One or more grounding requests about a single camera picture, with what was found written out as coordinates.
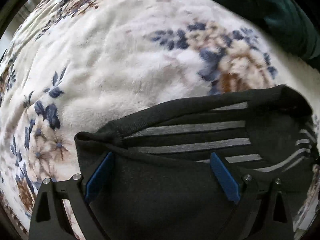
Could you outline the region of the floral fleece blanket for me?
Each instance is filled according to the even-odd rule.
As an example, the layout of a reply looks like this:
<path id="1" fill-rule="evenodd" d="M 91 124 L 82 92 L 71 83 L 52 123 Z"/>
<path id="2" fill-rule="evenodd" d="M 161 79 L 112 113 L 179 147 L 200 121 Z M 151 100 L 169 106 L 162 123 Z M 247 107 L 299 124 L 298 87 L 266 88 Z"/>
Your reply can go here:
<path id="1" fill-rule="evenodd" d="M 27 239 L 44 178 L 79 171 L 74 136 L 165 101 L 286 84 L 313 109 L 319 72 L 211 0 L 42 0 L 1 59 L 1 207 Z"/>

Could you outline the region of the black grey striped sweater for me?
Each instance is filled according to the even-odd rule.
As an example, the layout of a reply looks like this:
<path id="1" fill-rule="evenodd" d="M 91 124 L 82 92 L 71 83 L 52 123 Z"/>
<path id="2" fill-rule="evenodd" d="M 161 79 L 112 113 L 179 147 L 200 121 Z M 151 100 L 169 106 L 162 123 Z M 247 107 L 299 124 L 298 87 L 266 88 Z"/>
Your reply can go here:
<path id="1" fill-rule="evenodd" d="M 110 239 L 218 239 L 235 204 L 210 168 L 213 152 L 262 191 L 280 179 L 293 220 L 318 160 L 312 108 L 285 85 L 168 101 L 75 143 L 83 175 L 112 153 L 89 188 Z"/>

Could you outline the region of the dark teal folded blanket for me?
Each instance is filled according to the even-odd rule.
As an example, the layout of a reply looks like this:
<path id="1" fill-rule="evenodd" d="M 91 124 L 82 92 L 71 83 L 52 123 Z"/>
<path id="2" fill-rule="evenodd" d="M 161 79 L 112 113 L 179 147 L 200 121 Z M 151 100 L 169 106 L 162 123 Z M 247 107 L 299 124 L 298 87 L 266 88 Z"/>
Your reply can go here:
<path id="1" fill-rule="evenodd" d="M 251 21 L 291 54 L 319 59 L 319 0 L 213 0 Z"/>

